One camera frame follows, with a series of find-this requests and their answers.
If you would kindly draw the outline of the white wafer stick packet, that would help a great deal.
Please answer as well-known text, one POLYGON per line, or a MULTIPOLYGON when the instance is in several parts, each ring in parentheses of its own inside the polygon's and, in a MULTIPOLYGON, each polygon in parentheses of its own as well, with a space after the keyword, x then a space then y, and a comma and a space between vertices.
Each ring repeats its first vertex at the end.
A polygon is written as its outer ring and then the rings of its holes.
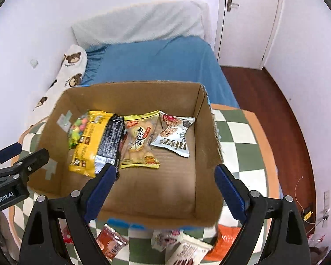
POLYGON ((166 265, 198 265, 213 246, 195 237, 183 235, 166 265))

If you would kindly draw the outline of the brown pastry snack packet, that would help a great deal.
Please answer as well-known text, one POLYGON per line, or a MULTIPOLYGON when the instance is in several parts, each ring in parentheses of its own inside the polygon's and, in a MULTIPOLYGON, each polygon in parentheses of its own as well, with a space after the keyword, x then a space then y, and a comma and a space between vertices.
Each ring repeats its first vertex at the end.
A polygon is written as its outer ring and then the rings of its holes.
POLYGON ((102 231, 100 231, 96 241, 103 255, 109 262, 112 262, 119 251, 129 243, 125 237, 107 224, 105 224, 102 231))

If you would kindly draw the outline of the small red snack packet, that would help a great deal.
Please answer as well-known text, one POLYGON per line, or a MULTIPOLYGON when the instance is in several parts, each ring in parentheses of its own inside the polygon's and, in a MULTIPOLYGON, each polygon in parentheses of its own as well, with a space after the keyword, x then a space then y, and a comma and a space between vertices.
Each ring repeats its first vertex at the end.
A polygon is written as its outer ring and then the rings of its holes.
POLYGON ((70 234, 69 228, 67 226, 65 226, 62 229, 61 233, 62 233, 62 236, 63 236, 64 243, 73 244, 73 240, 71 238, 71 234, 70 234))

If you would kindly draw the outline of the orange chip packet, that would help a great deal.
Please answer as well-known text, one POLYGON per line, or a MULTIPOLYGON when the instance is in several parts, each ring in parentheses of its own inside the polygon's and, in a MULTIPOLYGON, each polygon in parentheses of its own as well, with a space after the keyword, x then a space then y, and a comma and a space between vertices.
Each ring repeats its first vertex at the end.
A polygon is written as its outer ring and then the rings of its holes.
POLYGON ((204 260, 206 261, 221 261, 229 252, 232 244, 234 243, 237 235, 239 234, 240 227, 228 227, 225 225, 218 225, 217 240, 211 251, 209 251, 204 260))

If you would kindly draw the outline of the white wall socket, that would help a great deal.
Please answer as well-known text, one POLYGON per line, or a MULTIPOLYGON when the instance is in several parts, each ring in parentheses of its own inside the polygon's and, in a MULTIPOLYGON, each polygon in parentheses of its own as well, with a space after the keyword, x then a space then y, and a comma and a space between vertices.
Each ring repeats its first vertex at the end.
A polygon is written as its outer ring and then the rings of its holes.
POLYGON ((329 219, 329 211, 330 211, 330 191, 324 192, 324 198, 323 198, 323 219, 322 219, 322 227, 325 228, 328 225, 328 219, 329 219))

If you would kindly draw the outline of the bear print white blanket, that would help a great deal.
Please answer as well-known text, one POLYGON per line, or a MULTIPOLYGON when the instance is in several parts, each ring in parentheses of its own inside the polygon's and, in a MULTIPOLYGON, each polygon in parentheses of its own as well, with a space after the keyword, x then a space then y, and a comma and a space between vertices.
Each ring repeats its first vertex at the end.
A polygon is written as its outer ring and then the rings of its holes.
POLYGON ((60 70, 47 92, 42 96, 28 116, 28 127, 46 118, 53 111, 57 100, 67 89, 81 85, 87 66, 87 53, 79 45, 73 44, 64 54, 60 70))

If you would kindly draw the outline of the white cookie snack packet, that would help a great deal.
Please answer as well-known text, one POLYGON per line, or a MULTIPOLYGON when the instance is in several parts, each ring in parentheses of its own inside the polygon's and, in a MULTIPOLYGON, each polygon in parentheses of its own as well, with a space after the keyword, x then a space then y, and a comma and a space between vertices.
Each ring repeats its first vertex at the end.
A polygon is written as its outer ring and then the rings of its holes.
POLYGON ((179 117, 160 111, 162 131, 151 145, 173 151, 181 157, 189 158, 186 132, 196 121, 195 117, 179 117))

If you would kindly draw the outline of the yellow black chocolate bag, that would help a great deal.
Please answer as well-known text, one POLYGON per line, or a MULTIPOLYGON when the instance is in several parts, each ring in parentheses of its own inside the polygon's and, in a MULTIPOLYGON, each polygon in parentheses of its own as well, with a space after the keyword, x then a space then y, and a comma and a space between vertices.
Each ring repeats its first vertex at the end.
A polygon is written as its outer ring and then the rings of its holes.
POLYGON ((69 171, 94 178, 107 163, 119 170, 126 134, 122 116, 88 111, 85 139, 70 150, 69 171))

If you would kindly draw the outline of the open cardboard milk box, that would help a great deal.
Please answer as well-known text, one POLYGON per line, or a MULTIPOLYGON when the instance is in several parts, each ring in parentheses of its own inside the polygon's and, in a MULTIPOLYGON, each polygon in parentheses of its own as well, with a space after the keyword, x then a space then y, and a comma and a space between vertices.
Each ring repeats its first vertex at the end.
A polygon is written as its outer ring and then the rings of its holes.
POLYGON ((221 150, 203 85, 132 81, 74 87, 56 101, 39 148, 49 162, 29 187, 48 197, 81 189, 106 164, 118 173, 99 218, 150 229, 210 227, 223 198, 221 150))

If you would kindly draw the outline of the yellow egg biscuit packet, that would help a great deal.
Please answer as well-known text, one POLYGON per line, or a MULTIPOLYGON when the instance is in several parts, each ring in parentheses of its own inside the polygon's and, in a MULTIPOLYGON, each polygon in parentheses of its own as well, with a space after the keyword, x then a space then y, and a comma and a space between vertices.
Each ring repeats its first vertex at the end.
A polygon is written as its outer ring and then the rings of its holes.
POLYGON ((122 148, 119 168, 144 167, 158 169, 160 162, 150 148, 160 112, 158 110, 142 115, 124 116, 127 138, 122 148))

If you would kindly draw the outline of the green white checkered mat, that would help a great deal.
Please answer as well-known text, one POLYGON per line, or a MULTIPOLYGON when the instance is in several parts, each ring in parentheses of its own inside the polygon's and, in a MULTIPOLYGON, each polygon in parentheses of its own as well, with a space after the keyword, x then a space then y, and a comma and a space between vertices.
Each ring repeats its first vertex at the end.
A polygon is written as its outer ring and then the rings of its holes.
MULTIPOLYGON (((253 112, 238 110, 228 106, 214 105, 212 110, 219 130, 219 140, 224 163, 236 178, 242 180, 249 190, 257 190, 265 197, 279 198, 279 183, 275 159, 268 139, 253 112)), ((24 132, 19 142, 22 152, 16 160, 36 150, 47 118, 31 126, 24 132)), ((28 216, 38 194, 30 191, 24 201, 10 207, 5 214, 14 244, 21 245, 21 238, 28 216)), ((238 227, 240 223, 233 219, 224 203, 219 219, 221 225, 238 227)), ((118 233, 129 239, 129 244, 120 250, 112 264, 165 264, 171 256, 170 250, 159 252, 151 248, 152 232, 137 229, 135 226, 118 227, 108 221, 118 233)), ((267 238, 270 221, 265 221, 248 264, 256 264, 267 238)), ((200 228, 184 231, 206 243, 213 243, 216 228, 200 228)))

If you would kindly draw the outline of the grey white pillow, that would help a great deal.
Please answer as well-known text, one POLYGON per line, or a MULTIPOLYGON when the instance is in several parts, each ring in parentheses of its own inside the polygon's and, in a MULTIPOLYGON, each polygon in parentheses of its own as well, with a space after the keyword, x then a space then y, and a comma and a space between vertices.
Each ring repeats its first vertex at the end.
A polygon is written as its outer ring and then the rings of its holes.
POLYGON ((209 7, 201 1, 135 4, 76 22, 71 28, 84 49, 178 36, 197 36, 212 42, 209 7))

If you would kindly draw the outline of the blue bed sheet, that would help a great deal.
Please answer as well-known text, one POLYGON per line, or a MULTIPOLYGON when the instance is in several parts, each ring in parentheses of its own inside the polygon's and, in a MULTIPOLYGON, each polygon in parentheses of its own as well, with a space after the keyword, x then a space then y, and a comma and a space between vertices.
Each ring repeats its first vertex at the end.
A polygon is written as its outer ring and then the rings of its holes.
POLYGON ((123 81, 184 81, 204 85, 212 104, 239 104, 211 46, 197 36, 105 44, 86 50, 82 85, 123 81))

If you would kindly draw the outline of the white door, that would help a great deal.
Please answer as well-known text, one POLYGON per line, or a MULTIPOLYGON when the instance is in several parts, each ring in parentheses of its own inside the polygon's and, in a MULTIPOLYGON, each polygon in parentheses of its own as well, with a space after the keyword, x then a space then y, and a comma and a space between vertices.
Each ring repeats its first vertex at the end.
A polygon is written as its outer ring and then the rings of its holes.
POLYGON ((224 18, 218 62, 221 66, 262 69, 276 33, 282 0, 233 0, 239 8, 224 18))

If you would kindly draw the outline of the green fruit candy packet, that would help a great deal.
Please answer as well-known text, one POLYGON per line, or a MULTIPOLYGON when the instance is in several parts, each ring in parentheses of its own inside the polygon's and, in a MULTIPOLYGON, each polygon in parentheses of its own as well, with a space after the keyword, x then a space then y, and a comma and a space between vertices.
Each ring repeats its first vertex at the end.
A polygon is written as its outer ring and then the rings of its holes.
POLYGON ((84 131, 88 123, 88 112, 80 116, 70 127, 68 131, 69 149, 75 148, 79 143, 83 143, 84 131))

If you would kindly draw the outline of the small white jelly packet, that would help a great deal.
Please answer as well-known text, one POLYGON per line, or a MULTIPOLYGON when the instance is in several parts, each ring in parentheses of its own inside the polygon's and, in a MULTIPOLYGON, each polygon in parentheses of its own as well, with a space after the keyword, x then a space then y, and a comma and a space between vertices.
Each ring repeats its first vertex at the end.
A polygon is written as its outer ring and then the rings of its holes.
POLYGON ((181 230, 154 230, 150 240, 151 248, 162 252, 180 242, 182 235, 181 230))

